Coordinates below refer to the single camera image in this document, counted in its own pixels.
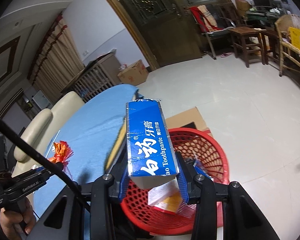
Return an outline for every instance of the red plastic basket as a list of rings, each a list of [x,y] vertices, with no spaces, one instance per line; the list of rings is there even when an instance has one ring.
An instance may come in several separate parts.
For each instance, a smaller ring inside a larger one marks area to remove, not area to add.
[[[183,158],[196,156],[214,178],[214,182],[229,184],[229,169],[226,155],[221,146],[205,132],[192,128],[169,130],[175,151]],[[154,235],[181,235],[193,228],[194,216],[186,218],[160,212],[148,206],[148,191],[138,188],[131,180],[127,196],[121,203],[122,210],[136,226]],[[222,205],[217,203],[218,227],[222,226]]]

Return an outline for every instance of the door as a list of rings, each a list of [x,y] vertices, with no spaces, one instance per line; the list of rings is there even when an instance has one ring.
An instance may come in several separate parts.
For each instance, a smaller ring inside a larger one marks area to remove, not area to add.
[[[118,0],[160,66],[201,58],[195,32],[175,0]]]

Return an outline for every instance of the ceiling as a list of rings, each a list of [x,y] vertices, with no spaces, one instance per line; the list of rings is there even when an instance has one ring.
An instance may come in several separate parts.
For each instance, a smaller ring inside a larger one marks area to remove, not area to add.
[[[0,91],[13,76],[27,76],[34,55],[57,15],[72,0],[13,0],[0,18],[0,48],[20,37],[11,72],[7,74],[10,49],[0,54]]]

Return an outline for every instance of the beige curtain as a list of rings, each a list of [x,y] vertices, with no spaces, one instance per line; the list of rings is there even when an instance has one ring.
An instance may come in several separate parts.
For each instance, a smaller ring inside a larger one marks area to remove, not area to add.
[[[31,68],[30,82],[52,102],[84,70],[71,33],[61,15],[43,39]]]

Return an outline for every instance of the toothpaste box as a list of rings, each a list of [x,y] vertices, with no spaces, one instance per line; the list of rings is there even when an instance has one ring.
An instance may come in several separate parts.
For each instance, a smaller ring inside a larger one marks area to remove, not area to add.
[[[127,103],[128,173],[141,189],[163,185],[179,173],[160,102]]]

